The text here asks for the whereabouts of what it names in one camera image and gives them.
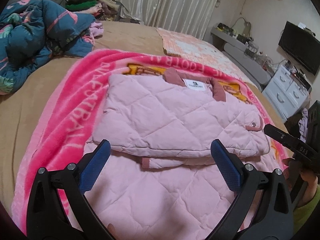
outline beige bed sheet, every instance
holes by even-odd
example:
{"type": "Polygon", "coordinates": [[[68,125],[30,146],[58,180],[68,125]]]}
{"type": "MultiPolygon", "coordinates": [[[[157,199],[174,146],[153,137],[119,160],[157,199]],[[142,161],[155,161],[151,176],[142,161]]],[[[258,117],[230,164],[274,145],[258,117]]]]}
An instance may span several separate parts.
{"type": "MultiPolygon", "coordinates": [[[[96,41],[96,49],[109,48],[165,55],[162,39],[153,27],[104,22],[103,37],[96,41]]],[[[33,130],[48,98],[63,79],[76,58],[56,58],[32,73],[23,87],[13,95],[0,96],[0,201],[11,214],[15,180],[20,162],[33,130]]],[[[249,85],[265,106],[277,127],[286,131],[271,104],[249,85]]]]}

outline satin curtain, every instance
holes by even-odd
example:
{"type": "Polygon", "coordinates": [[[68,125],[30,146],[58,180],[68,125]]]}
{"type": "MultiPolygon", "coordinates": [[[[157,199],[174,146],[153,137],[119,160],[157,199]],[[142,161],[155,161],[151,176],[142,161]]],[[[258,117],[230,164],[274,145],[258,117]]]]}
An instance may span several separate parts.
{"type": "Polygon", "coordinates": [[[202,39],[216,0],[119,0],[126,7],[122,17],[146,25],[190,34],[202,39]]]}

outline metal screw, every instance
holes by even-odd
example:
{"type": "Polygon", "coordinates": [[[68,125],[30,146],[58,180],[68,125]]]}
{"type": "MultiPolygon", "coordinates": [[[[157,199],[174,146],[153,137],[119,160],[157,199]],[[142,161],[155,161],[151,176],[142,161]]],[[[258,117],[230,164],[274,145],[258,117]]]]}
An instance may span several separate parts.
{"type": "Polygon", "coordinates": [[[276,172],[276,174],[278,174],[278,175],[281,175],[281,174],[282,174],[281,169],[275,169],[275,172],[276,172]]]}
{"type": "Polygon", "coordinates": [[[245,168],[248,170],[248,171],[252,171],[253,170],[253,166],[251,164],[246,164],[245,165],[245,168]]]}
{"type": "Polygon", "coordinates": [[[40,168],[39,170],[38,170],[38,173],[39,174],[42,174],[42,173],[44,173],[45,172],[45,168],[40,168]]]}
{"type": "Polygon", "coordinates": [[[67,168],[68,168],[68,170],[72,171],[75,169],[75,167],[76,167],[76,164],[70,163],[67,168]]]}

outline wall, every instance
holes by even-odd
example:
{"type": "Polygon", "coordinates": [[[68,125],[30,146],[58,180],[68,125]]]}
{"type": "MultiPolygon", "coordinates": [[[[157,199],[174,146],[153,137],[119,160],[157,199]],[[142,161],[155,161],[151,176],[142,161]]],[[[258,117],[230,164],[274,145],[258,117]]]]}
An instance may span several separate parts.
{"type": "MultiPolygon", "coordinates": [[[[252,23],[252,37],[264,54],[273,59],[274,63],[287,58],[286,53],[278,46],[281,31],[287,21],[296,25],[304,23],[316,33],[320,39],[320,16],[310,0],[247,0],[242,16],[252,23]]],[[[233,22],[239,17],[236,13],[233,22]]],[[[307,75],[312,85],[311,103],[320,100],[320,74],[312,75],[297,64],[307,75]]]]}
{"type": "Polygon", "coordinates": [[[220,6],[213,9],[203,40],[212,43],[210,30],[218,23],[224,23],[231,27],[233,25],[233,17],[237,14],[238,4],[243,1],[244,0],[221,0],[220,6]]]}

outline green sleeve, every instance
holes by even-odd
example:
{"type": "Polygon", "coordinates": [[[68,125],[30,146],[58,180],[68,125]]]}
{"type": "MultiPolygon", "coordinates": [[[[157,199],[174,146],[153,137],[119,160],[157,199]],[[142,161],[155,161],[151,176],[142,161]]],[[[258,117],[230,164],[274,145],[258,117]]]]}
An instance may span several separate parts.
{"type": "Polygon", "coordinates": [[[318,202],[320,200],[320,187],[318,186],[316,194],[314,198],[306,205],[296,208],[293,211],[293,229],[294,233],[296,233],[303,224],[308,220],[311,213],[317,206],[318,202]]]}

